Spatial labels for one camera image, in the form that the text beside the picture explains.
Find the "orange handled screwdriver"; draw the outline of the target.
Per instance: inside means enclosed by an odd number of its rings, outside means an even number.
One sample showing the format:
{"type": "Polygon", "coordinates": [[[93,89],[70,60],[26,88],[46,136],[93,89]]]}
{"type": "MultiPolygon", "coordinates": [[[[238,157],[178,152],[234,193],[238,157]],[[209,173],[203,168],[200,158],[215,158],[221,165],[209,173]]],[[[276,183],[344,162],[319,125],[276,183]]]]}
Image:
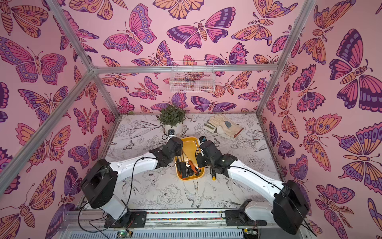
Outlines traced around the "orange handled screwdriver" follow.
{"type": "MultiPolygon", "coordinates": [[[[182,151],[183,160],[185,158],[184,154],[186,155],[186,153],[184,151],[182,151]]],[[[192,170],[194,172],[193,176],[199,176],[200,172],[199,172],[198,168],[194,165],[194,163],[190,159],[189,159],[189,164],[191,165],[191,168],[192,168],[192,170]]]]}

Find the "yellow plastic storage tray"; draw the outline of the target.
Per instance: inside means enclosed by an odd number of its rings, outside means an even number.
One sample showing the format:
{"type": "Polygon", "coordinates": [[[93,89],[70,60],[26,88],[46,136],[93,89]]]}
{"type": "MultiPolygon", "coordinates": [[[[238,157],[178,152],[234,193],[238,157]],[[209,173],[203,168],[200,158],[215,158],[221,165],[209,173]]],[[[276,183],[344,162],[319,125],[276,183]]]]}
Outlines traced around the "yellow plastic storage tray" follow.
{"type": "Polygon", "coordinates": [[[176,167],[176,173],[177,173],[177,176],[180,180],[182,181],[192,181],[192,180],[196,180],[196,179],[199,179],[201,178],[204,173],[205,173],[205,168],[204,167],[201,167],[199,168],[198,167],[198,164],[197,164],[197,160],[196,160],[196,154],[201,152],[199,147],[199,141],[197,138],[195,137],[186,137],[186,138],[182,138],[182,141],[183,141],[183,148],[182,148],[182,151],[184,151],[186,153],[186,155],[188,156],[188,158],[194,163],[194,165],[198,168],[200,174],[199,176],[191,176],[191,177],[187,177],[185,179],[182,179],[179,171],[178,171],[178,166],[177,166],[177,162],[178,162],[178,156],[176,156],[174,158],[174,162],[175,162],[175,167],[176,167]]]}

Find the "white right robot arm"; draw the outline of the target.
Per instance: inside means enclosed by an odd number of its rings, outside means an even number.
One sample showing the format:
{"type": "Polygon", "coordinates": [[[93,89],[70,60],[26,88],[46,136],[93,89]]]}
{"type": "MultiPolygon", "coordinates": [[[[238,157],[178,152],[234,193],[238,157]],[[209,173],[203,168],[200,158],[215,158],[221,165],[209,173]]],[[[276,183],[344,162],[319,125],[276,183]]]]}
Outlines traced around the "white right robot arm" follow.
{"type": "Polygon", "coordinates": [[[267,177],[245,165],[237,157],[229,153],[222,154],[210,140],[203,142],[196,150],[196,160],[199,167],[211,169],[216,174],[245,184],[271,204],[269,209],[260,209],[248,202],[244,207],[244,214],[252,221],[274,221],[291,235],[297,234],[303,226],[309,206],[297,183],[267,177]]]}

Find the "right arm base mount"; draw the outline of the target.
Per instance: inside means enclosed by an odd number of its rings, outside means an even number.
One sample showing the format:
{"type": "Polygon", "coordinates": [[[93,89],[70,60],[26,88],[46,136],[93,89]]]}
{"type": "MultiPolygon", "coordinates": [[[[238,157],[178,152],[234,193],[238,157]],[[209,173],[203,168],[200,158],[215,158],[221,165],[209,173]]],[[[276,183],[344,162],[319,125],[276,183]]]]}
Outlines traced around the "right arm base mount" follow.
{"type": "Polygon", "coordinates": [[[222,218],[225,218],[227,226],[266,226],[267,221],[264,220],[251,220],[246,214],[245,214],[245,207],[248,206],[248,204],[252,202],[251,199],[246,200],[239,209],[236,210],[226,210],[224,211],[225,216],[222,218]]]}

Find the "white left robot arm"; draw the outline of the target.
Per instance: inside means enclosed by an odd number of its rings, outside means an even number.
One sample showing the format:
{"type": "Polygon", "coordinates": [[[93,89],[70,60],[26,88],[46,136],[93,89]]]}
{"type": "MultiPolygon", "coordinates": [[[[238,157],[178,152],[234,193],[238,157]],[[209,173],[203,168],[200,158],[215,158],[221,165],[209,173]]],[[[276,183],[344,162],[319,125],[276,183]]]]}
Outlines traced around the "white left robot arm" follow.
{"type": "Polygon", "coordinates": [[[115,194],[116,184],[134,175],[167,167],[182,154],[183,141],[171,137],[163,146],[124,161],[100,159],[81,182],[81,190],[93,209],[102,209],[115,220],[129,212],[128,201],[115,194]]]}

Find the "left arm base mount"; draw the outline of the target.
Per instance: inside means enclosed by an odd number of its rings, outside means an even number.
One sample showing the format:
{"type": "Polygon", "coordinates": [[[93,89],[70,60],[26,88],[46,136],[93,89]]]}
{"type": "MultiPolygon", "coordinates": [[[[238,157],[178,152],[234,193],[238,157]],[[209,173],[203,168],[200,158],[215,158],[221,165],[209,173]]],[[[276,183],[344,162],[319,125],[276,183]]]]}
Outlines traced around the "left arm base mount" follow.
{"type": "Polygon", "coordinates": [[[105,228],[144,228],[147,218],[147,211],[129,211],[121,219],[115,220],[107,215],[105,228]]]}

